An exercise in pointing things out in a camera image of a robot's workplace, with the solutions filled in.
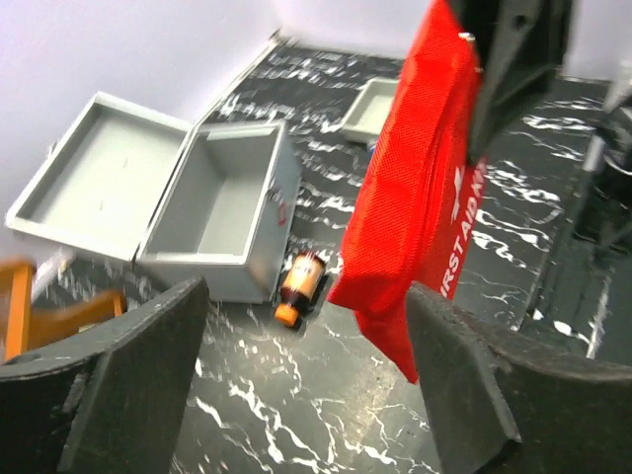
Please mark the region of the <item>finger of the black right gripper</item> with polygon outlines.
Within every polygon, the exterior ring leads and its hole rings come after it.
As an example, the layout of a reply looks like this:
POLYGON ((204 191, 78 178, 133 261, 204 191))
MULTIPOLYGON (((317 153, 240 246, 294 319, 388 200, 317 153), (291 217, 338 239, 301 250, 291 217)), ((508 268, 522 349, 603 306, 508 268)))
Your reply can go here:
POLYGON ((467 163, 514 119, 541 100, 564 63, 572 0, 450 1, 460 27, 474 39, 482 84, 470 124, 467 163))

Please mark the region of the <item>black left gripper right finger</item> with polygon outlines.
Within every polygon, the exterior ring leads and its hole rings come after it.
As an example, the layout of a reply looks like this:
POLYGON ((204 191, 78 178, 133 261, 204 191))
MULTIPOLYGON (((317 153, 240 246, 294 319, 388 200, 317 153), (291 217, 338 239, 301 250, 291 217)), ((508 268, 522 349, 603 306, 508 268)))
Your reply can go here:
POLYGON ((630 367, 484 322, 420 283, 405 309, 442 472, 630 473, 630 367))

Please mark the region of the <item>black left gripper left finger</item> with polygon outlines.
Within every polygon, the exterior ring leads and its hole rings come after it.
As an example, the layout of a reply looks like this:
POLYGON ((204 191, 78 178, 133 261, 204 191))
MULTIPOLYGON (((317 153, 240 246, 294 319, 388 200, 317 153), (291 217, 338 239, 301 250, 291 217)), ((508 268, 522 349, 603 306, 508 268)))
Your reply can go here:
POLYGON ((3 364, 2 472, 168 472, 207 311, 190 278, 3 364))

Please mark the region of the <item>grey plastic tray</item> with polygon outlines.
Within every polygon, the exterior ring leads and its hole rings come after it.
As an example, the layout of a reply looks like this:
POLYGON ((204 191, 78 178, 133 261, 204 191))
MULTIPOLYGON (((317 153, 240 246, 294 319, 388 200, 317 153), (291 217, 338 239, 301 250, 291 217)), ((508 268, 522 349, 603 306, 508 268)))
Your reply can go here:
POLYGON ((341 132, 354 143, 369 144, 379 136, 391 111, 398 87, 397 79, 369 79, 345 114, 341 132))

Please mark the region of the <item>red first aid pouch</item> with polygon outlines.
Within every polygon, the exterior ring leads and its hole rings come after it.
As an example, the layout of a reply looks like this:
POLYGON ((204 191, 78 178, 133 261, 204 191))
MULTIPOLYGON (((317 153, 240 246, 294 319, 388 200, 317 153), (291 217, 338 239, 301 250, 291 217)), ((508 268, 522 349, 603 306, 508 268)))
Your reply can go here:
POLYGON ((466 161, 480 59, 445 1, 434 1, 405 58, 342 242, 328 299, 416 382, 404 301, 413 282, 451 297, 484 189, 466 161))

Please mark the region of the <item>brown medicine bottle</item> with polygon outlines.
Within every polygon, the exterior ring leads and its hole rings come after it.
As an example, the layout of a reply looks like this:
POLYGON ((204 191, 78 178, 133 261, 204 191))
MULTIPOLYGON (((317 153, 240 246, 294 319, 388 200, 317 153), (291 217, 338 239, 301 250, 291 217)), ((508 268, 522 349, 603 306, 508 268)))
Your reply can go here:
POLYGON ((280 301, 275 317, 283 325, 294 327, 310 307, 325 273, 326 263, 314 252, 298 254, 280 286, 280 301))

